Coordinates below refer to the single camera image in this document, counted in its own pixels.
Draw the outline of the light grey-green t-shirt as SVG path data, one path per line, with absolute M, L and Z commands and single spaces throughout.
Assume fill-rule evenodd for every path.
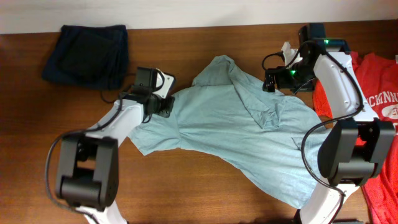
M 259 79 L 225 55 L 215 57 L 174 98 L 168 118 L 154 115 L 130 132 L 143 155 L 176 148 L 204 152 L 292 207 L 308 202 L 317 182 L 304 166 L 300 147 L 320 118 L 302 100 L 263 91 Z M 316 175 L 318 150 L 328 134 L 320 127 L 306 138 L 305 157 Z

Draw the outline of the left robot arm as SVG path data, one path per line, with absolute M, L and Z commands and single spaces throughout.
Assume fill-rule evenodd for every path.
M 157 68 L 139 67 L 134 83 L 120 92 L 113 107 L 94 126 L 61 134 L 55 192 L 61 208 L 82 214 L 89 223 L 126 223 L 116 203 L 119 147 L 127 135 L 152 115 L 169 117 L 176 78 Z

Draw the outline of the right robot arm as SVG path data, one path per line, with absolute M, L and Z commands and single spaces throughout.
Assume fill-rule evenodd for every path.
M 380 174 L 396 130 L 392 122 L 380 120 L 366 100 L 346 40 L 328 38 L 322 23 L 303 26 L 298 36 L 299 48 L 285 42 L 276 53 L 284 65 L 264 70 L 262 89 L 296 93 L 312 90 L 316 81 L 323 85 L 333 117 L 304 135 L 302 160 L 317 185 L 293 222 L 334 223 L 346 199 Z M 333 128 L 318 151 L 320 175 L 316 175 L 305 157 L 306 138 L 327 124 L 333 124 Z

